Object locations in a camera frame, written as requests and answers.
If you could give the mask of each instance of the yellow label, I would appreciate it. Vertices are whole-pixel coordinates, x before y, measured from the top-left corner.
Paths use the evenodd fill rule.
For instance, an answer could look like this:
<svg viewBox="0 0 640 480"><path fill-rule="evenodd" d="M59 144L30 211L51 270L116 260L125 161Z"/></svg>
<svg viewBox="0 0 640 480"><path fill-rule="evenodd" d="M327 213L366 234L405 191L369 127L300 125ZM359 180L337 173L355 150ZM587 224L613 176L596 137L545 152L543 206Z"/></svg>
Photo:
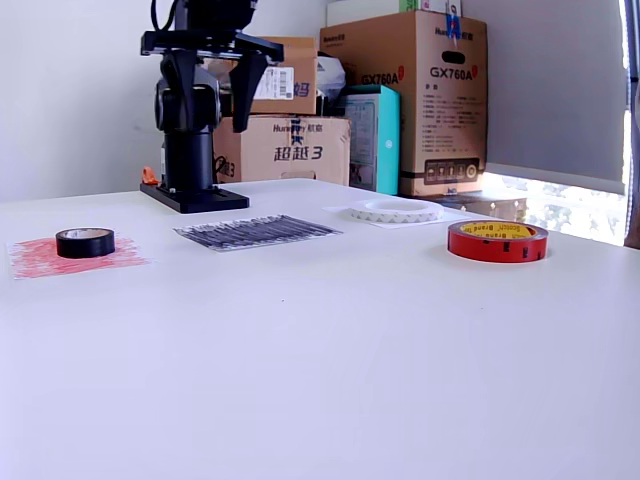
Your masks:
<svg viewBox="0 0 640 480"><path fill-rule="evenodd" d="M517 240L519 238L531 238L534 236L534 232L532 232L528 227L518 225L517 223L469 223L462 227L462 231L476 237L500 238L504 240Z"/></svg>

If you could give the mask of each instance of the black electrical tape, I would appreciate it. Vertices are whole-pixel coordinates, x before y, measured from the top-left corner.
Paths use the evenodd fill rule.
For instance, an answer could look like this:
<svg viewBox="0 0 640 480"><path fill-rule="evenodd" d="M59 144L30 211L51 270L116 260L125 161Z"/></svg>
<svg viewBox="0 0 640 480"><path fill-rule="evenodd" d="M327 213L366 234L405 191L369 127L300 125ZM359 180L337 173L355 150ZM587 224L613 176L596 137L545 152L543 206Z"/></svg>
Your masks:
<svg viewBox="0 0 640 480"><path fill-rule="evenodd" d="M63 258L104 257L116 251L116 236L104 228L79 228L58 233L56 244Z"/></svg>

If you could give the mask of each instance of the teal box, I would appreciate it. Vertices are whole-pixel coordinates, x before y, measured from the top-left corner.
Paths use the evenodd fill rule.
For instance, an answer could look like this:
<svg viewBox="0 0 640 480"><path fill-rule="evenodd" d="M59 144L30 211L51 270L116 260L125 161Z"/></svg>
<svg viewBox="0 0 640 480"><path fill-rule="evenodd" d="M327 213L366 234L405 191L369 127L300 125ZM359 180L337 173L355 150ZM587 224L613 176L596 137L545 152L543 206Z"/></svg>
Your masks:
<svg viewBox="0 0 640 480"><path fill-rule="evenodd" d="M351 120L350 185L387 195L400 181L400 94L381 85L350 87L338 104Z"/></svg>

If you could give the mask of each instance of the black cable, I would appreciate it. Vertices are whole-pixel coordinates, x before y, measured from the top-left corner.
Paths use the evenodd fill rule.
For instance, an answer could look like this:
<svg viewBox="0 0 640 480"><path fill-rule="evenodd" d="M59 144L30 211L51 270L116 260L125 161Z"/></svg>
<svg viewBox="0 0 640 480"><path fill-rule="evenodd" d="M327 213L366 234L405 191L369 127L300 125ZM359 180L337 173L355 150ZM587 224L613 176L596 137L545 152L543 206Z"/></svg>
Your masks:
<svg viewBox="0 0 640 480"><path fill-rule="evenodd" d="M171 25L173 25L173 20L176 17L176 10L178 9L178 2L180 0L173 0L173 4L171 5L171 10L169 11L169 20L167 20L167 23L164 27L160 28L160 25L158 24L158 12L156 9L156 0L151 0L151 23L153 23L153 28L156 30L156 32L166 32L167 30L169 30L171 28Z"/></svg>

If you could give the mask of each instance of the tape roll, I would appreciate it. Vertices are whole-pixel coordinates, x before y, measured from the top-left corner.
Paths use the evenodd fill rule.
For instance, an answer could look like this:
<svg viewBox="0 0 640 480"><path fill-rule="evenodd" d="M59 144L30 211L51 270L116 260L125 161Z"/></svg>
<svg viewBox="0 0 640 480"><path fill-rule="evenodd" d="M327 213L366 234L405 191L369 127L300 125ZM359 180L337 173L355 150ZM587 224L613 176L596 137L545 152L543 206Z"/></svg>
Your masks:
<svg viewBox="0 0 640 480"><path fill-rule="evenodd" d="M549 232L513 222L471 221L449 227L449 251L492 263L537 262L547 256Z"/></svg>
<svg viewBox="0 0 640 480"><path fill-rule="evenodd" d="M63 258L96 258L116 251L113 231L104 228L65 230L56 235L58 256Z"/></svg>
<svg viewBox="0 0 640 480"><path fill-rule="evenodd" d="M367 200L351 206L353 218L376 223L424 223L440 220L444 207L437 203L399 198Z"/></svg>

